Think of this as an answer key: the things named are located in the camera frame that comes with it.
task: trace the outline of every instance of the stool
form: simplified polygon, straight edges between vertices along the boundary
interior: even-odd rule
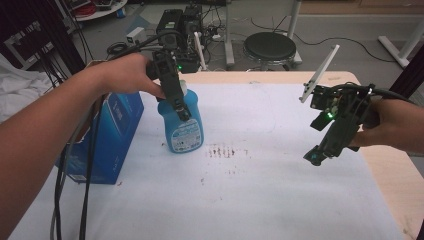
[[[296,55],[296,44],[285,35],[260,32],[246,38],[243,52],[248,58],[261,64],[261,71],[268,65],[285,65]]]

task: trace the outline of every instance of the blue box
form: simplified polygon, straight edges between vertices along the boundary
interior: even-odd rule
[[[124,163],[144,105],[140,94],[111,93],[103,101],[91,183],[115,184]],[[86,182],[88,145],[92,129],[76,142],[67,161],[67,175],[78,183]]]

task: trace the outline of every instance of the blue spray bottle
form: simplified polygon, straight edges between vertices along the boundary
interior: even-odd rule
[[[182,121],[167,101],[160,101],[158,112],[165,122],[165,135],[168,147],[173,153],[186,153],[198,149],[203,144],[203,126],[197,107],[198,97],[192,90],[187,90],[184,80],[180,80],[184,93],[184,102],[190,110],[191,117]]]

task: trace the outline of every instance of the white cloth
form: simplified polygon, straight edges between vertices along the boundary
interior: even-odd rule
[[[45,72],[17,69],[0,54],[0,123],[38,99],[50,87]]]

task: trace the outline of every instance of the human hand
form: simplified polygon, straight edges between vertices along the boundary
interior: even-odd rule
[[[162,88],[146,75],[149,59],[138,53],[104,62],[90,67],[101,71],[105,92],[133,93],[143,91],[156,97],[165,98]]]
[[[371,109],[378,113],[380,124],[363,127],[350,146],[388,145],[409,152],[424,153],[424,108],[402,100],[377,100]]]

